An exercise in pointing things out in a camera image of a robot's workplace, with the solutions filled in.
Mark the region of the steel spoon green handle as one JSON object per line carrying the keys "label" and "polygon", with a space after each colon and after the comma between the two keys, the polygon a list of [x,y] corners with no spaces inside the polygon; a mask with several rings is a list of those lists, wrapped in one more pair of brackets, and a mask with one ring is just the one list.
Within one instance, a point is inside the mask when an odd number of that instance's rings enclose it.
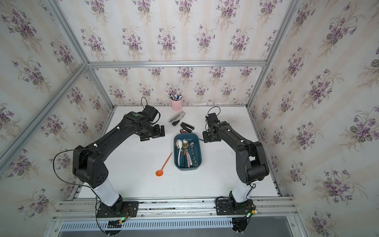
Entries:
{"label": "steel spoon green handle", "polygon": [[198,162],[197,157],[195,155],[194,147],[195,147],[195,143],[191,142],[190,143],[190,148],[191,148],[191,154],[192,154],[192,163],[193,163],[194,167],[199,167],[199,162]]}

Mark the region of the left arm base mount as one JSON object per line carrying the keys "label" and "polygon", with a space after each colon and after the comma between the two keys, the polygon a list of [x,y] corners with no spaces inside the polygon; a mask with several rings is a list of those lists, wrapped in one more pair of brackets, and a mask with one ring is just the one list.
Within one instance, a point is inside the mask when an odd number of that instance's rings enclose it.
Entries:
{"label": "left arm base mount", "polygon": [[100,203],[97,208],[97,218],[121,218],[121,217],[136,217],[138,212],[138,201],[123,201],[109,207]]}

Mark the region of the teal plastic storage box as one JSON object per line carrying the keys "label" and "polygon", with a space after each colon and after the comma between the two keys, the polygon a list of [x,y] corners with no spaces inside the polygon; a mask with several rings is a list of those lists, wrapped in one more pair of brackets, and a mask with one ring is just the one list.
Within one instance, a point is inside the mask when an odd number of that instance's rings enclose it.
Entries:
{"label": "teal plastic storage box", "polygon": [[[181,162],[180,166],[177,165],[177,156],[178,156],[178,151],[179,151],[179,149],[176,147],[176,140],[177,139],[181,139],[183,141],[183,147],[182,147],[181,157],[180,157],[180,162]],[[175,138],[174,138],[174,150],[173,150],[174,164],[179,170],[182,170],[182,171],[188,170],[189,171],[189,170],[195,170],[195,169],[200,167],[200,165],[202,164],[202,157],[201,157],[201,149],[200,149],[199,141],[200,140],[199,140],[198,136],[194,133],[178,134],[175,136]],[[191,168],[188,168],[186,152],[189,153],[191,160],[192,160],[192,154],[191,154],[191,148],[190,148],[191,142],[195,143],[194,150],[195,150],[195,155],[197,157],[197,160],[199,162],[199,167],[194,167],[193,163],[192,163]]]}

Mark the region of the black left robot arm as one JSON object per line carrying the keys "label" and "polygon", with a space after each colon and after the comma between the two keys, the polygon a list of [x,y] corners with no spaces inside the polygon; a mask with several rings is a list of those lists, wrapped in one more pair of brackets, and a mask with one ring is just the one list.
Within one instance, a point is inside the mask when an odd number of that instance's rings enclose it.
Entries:
{"label": "black left robot arm", "polygon": [[122,203],[121,195],[109,180],[106,160],[131,136],[138,136],[140,141],[164,137],[164,126],[158,124],[160,117],[160,112],[151,106],[141,112],[129,112],[101,138],[74,149],[73,175],[89,186],[104,206]]}

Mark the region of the orange plastic spoon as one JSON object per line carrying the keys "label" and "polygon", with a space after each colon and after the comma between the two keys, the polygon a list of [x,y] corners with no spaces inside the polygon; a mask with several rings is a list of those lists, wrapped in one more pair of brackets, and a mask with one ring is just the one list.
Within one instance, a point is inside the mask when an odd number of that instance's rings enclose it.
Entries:
{"label": "orange plastic spoon", "polygon": [[166,159],[166,161],[165,161],[164,165],[162,166],[162,168],[156,171],[156,176],[157,176],[157,177],[161,177],[161,176],[163,176],[163,174],[164,174],[164,168],[165,168],[165,166],[167,165],[168,161],[170,160],[172,154],[173,154],[173,153],[171,153],[171,154],[168,156],[168,158]]}

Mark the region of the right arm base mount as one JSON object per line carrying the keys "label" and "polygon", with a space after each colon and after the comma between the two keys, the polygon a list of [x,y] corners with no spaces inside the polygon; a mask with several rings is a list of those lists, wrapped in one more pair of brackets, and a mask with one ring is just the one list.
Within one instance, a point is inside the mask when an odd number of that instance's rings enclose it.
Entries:
{"label": "right arm base mount", "polygon": [[256,213],[256,206],[251,199],[238,203],[233,198],[217,197],[215,206],[217,215],[251,216]]}

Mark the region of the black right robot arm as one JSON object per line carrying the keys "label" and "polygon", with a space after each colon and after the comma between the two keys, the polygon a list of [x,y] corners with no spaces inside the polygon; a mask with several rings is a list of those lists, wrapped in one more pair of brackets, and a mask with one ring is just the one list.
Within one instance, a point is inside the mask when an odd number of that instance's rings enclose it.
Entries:
{"label": "black right robot arm", "polygon": [[236,173],[240,179],[230,193],[234,204],[246,203],[253,190],[253,184],[263,181],[269,175],[269,167],[263,145],[253,142],[237,133],[226,121],[207,121],[203,132],[205,143],[226,142],[235,152]]}

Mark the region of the steel spoon pink handle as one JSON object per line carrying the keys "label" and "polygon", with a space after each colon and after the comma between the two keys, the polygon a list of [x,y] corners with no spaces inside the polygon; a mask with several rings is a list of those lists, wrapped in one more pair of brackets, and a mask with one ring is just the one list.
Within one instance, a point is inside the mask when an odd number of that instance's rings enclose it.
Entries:
{"label": "steel spoon pink handle", "polygon": [[186,152],[186,157],[187,157],[188,168],[191,168],[191,166],[192,166],[192,160],[191,160],[191,157],[190,157],[190,155],[189,155],[188,152]]}

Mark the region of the white plastic spoon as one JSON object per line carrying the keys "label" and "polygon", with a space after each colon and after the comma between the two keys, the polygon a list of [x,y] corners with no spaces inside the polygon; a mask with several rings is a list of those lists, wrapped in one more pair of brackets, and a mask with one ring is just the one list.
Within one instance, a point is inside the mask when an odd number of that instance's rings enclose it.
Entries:
{"label": "white plastic spoon", "polygon": [[183,147],[183,141],[181,139],[176,140],[176,147],[179,149],[178,156],[177,156],[177,165],[180,166],[181,165],[180,157],[181,157],[181,151]]}

